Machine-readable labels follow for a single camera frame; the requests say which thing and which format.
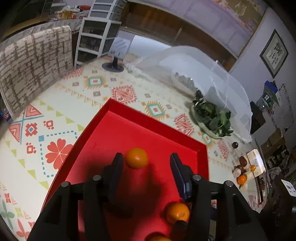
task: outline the framed picture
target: framed picture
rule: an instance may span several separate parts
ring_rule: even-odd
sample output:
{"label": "framed picture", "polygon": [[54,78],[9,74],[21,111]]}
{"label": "framed picture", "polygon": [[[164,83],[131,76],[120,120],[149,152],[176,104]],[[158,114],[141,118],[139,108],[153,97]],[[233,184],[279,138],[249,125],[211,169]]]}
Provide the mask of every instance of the framed picture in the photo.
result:
{"label": "framed picture", "polygon": [[274,30],[268,43],[260,54],[260,57],[272,75],[272,78],[277,75],[287,56],[288,50],[277,31]]}

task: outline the red object on counter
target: red object on counter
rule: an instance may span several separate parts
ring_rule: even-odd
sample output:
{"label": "red object on counter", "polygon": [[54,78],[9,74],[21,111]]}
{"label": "red object on counter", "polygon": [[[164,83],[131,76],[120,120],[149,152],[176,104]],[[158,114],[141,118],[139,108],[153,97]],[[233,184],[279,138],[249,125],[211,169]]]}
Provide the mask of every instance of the red object on counter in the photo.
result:
{"label": "red object on counter", "polygon": [[79,9],[81,11],[90,10],[91,9],[91,6],[89,6],[89,5],[79,5]]}
{"label": "red object on counter", "polygon": [[[44,205],[61,182],[67,180],[76,184],[101,174],[117,152],[125,155],[134,147],[146,151],[149,165],[138,170],[124,166],[116,197],[133,208],[133,216],[120,219],[105,211],[111,240],[139,241],[153,232],[169,237],[172,226],[163,211],[169,203],[180,201],[170,170],[170,155],[178,153],[183,164],[208,179],[207,148],[178,130],[112,99],[76,141],[58,171]],[[83,237],[81,216],[79,230]]]}

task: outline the white sticker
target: white sticker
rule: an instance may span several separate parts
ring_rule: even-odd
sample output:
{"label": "white sticker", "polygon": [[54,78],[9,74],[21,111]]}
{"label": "white sticker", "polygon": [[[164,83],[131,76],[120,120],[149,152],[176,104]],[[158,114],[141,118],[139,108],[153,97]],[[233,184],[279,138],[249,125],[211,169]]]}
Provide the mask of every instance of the white sticker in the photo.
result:
{"label": "white sticker", "polygon": [[281,180],[291,196],[296,197],[296,190],[290,182]]}

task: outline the table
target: table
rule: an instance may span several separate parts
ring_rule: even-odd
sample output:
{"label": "table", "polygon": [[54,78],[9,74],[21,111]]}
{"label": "table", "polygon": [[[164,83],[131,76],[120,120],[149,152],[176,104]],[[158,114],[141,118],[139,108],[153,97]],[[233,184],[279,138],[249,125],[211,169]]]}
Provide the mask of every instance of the table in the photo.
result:
{"label": "table", "polygon": [[[236,184],[233,167],[240,156],[256,148],[254,142],[245,144],[235,136],[212,139],[190,120],[184,104],[188,99],[126,69],[107,72],[101,67],[107,61],[107,57],[100,58],[55,83],[27,106],[0,140],[0,213],[19,240],[29,235],[72,145],[109,98],[206,144],[210,181]],[[237,149],[231,146],[234,141],[239,144]],[[248,185],[242,194],[259,212],[266,200],[257,205],[255,180]]]}

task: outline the orange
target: orange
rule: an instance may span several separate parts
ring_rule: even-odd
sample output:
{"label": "orange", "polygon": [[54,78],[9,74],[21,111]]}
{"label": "orange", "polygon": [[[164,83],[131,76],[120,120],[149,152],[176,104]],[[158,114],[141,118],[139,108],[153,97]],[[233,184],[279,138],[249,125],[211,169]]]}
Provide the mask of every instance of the orange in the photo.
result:
{"label": "orange", "polygon": [[237,178],[237,183],[240,184],[240,185],[243,185],[246,181],[247,181],[247,176],[245,174],[240,175]]}
{"label": "orange", "polygon": [[145,167],[149,163],[146,151],[141,148],[132,148],[128,150],[125,159],[127,165],[133,169]]}
{"label": "orange", "polygon": [[250,170],[251,170],[251,172],[254,172],[256,170],[256,166],[255,165],[251,165],[250,166]]}
{"label": "orange", "polygon": [[150,241],[171,241],[171,240],[163,236],[156,236],[150,239]]}
{"label": "orange", "polygon": [[178,220],[187,221],[189,219],[189,208],[184,203],[173,203],[168,207],[166,218],[170,224],[175,224]]}

